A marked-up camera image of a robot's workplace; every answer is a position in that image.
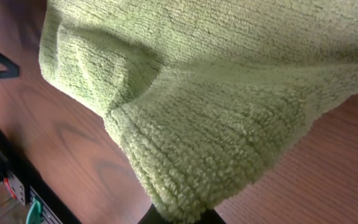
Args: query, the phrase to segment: terry cloth fabric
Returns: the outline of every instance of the terry cloth fabric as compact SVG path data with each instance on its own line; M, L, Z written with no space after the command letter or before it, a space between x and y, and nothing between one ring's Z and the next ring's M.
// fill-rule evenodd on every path
M39 61L191 223L358 92L358 0L49 0Z

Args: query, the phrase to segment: green towel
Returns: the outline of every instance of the green towel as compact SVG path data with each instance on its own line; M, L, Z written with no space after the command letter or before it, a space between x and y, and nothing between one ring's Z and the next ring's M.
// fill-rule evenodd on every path
M191 223L358 92L358 0L49 0L39 60Z

